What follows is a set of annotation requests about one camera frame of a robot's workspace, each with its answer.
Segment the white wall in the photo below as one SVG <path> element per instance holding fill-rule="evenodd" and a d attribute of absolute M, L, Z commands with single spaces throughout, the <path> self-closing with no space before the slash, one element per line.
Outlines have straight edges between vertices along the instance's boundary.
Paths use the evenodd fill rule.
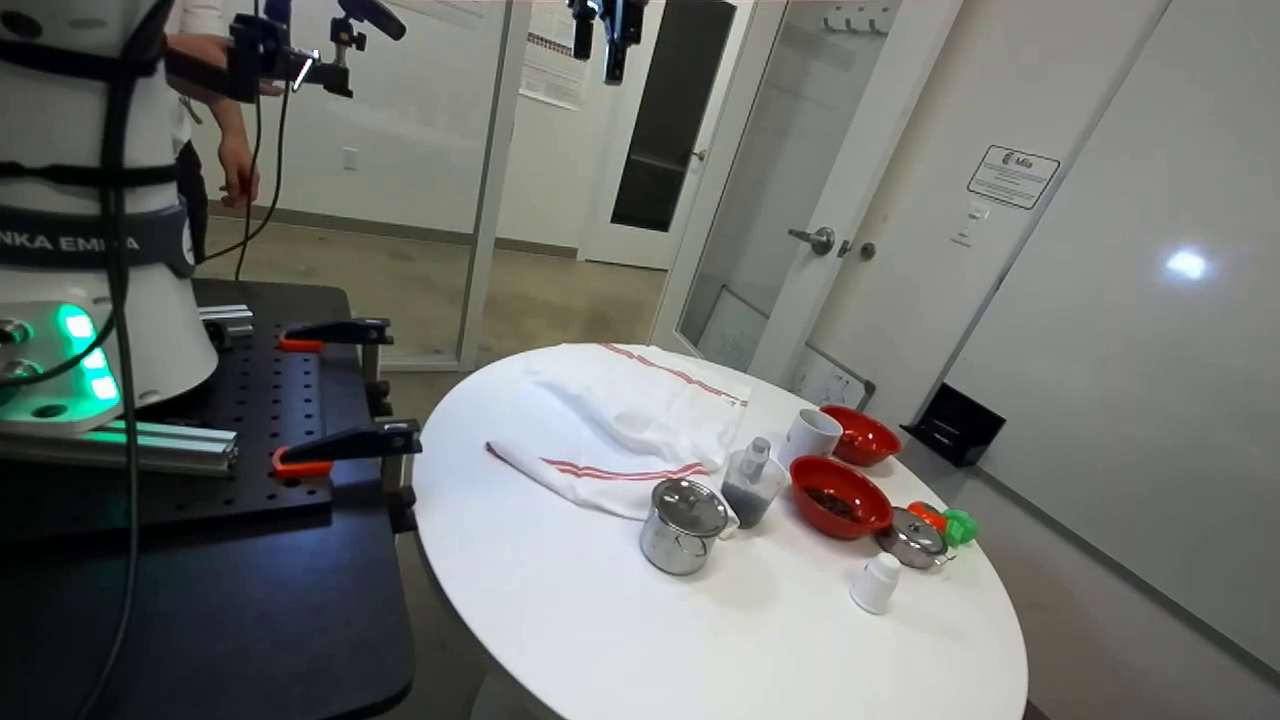
<path fill-rule="evenodd" d="M 1280 507 L 1272 27 L 1268 0 L 1174 6 L 948 384 L 1010 415 L 983 471 L 1280 668 L 1277 537 L 1239 523 Z"/>
<path fill-rule="evenodd" d="M 1073 157 L 1160 0 L 970 0 L 817 346 L 871 376 L 871 413 L 912 421 L 1031 212 L 963 194 L 990 145 Z M 983 523 L 1053 720 L 1280 715 L 1280 694 L 983 484 Z"/>

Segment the black box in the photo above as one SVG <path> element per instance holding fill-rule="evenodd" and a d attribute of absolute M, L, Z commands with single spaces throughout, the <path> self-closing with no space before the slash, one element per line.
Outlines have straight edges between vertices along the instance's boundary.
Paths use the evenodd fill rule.
<path fill-rule="evenodd" d="M 973 398 L 939 384 L 910 433 L 956 469 L 973 469 L 1000 436 L 1006 415 L 990 413 Z"/>

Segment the door handle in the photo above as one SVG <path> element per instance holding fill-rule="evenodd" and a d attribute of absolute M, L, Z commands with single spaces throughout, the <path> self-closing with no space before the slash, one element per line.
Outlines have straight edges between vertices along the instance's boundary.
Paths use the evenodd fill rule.
<path fill-rule="evenodd" d="M 817 232 L 810 232 L 810 230 L 788 230 L 788 238 L 801 242 L 801 245 L 810 245 L 812 256 L 832 256 L 832 250 L 838 250 L 838 238 L 832 238 L 829 230 L 817 230 Z"/>

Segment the glass door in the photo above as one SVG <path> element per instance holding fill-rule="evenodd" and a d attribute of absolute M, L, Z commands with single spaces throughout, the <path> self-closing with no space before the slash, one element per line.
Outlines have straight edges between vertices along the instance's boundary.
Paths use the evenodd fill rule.
<path fill-rule="evenodd" d="M 788 0 L 715 219 L 672 268 L 663 324 L 702 358 L 792 384 L 960 0 Z"/>

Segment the white round table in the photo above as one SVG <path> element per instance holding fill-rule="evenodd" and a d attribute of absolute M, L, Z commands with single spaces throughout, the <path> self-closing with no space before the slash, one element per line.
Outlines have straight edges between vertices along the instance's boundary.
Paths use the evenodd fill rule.
<path fill-rule="evenodd" d="M 871 539 L 817 537 L 779 496 L 757 532 L 715 539 L 711 565 L 672 580 L 640 557 L 640 523 L 575 507 L 483 452 L 535 415 L 505 413 L 546 347 L 482 368 L 446 398 L 411 471 L 420 543 L 447 606 L 540 703 L 567 720 L 1017 720 L 1028 658 L 990 557 L 905 573 L 892 613 L 849 600 Z M 805 401 L 753 388 L 746 436 L 779 436 Z M 878 484 L 939 505 L 905 466 Z"/>

